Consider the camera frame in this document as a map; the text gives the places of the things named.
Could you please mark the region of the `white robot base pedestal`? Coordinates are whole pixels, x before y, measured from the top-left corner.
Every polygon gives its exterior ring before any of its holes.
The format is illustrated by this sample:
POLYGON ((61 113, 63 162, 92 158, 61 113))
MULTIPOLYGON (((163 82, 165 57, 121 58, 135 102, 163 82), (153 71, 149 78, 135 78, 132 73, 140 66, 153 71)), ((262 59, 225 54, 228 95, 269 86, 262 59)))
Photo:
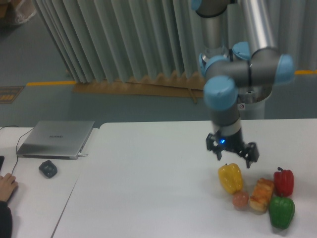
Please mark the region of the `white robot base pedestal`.
POLYGON ((265 102, 271 96, 271 86, 238 89, 238 110, 242 120, 264 119, 265 102))

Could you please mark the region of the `black sleeved forearm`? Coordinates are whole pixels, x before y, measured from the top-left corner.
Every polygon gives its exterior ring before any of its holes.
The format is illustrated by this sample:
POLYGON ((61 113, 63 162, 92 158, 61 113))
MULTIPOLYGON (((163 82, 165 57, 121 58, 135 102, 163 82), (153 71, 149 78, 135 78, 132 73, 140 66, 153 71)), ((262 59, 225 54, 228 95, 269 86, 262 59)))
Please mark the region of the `black sleeved forearm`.
POLYGON ((0 202, 0 237, 11 238, 12 236, 12 213, 7 202, 0 202))

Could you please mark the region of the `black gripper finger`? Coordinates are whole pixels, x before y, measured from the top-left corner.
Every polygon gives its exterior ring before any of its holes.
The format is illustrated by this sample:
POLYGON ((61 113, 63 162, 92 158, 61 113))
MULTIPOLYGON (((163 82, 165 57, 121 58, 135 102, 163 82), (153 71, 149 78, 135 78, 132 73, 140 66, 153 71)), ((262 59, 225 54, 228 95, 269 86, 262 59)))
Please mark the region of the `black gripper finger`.
POLYGON ((246 167, 249 169, 252 163, 256 163, 259 159, 259 150, 255 142, 244 144, 239 150, 238 155, 245 159, 246 167))
POLYGON ((211 151, 216 155, 218 161, 221 160, 223 148, 218 145, 215 136, 212 133, 209 133, 206 137, 206 147, 208 151, 211 151))

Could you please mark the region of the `person's hand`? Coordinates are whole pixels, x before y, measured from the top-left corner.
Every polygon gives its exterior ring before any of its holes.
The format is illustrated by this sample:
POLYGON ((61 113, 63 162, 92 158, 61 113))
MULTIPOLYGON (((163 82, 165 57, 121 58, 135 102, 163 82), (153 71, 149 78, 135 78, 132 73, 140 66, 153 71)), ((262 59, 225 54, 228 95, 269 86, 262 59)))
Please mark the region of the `person's hand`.
POLYGON ((17 189, 18 182, 11 173, 0 177, 0 201, 7 202, 12 193, 17 189))

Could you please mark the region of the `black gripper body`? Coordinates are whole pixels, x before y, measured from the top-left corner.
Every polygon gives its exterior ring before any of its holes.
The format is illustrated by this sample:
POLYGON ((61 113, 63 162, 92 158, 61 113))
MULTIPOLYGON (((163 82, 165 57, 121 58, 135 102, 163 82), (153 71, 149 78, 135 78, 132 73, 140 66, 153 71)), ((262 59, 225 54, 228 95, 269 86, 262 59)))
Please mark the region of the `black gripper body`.
POLYGON ((221 151, 225 150, 238 155, 246 155, 246 144, 243 141, 242 128, 230 135, 224 135, 219 129, 215 133, 215 142, 217 145, 214 148, 214 154, 220 154, 221 151))

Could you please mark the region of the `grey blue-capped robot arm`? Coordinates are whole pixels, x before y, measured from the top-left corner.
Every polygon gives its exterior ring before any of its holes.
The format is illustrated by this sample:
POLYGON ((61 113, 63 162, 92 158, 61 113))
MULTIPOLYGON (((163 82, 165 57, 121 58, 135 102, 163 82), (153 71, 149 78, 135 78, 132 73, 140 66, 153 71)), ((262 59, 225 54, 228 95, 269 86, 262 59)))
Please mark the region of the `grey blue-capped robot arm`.
POLYGON ((206 139, 207 149, 217 158, 222 151, 245 159, 247 167, 259 158, 256 143, 245 143, 238 108, 239 89, 289 83, 294 78, 293 59, 278 51, 267 4, 263 0, 240 0, 246 22, 249 50, 246 57, 228 49, 224 42, 222 16, 230 0, 194 0, 192 10, 201 18, 204 53, 199 64, 206 84, 204 102, 210 112, 213 133, 206 139))

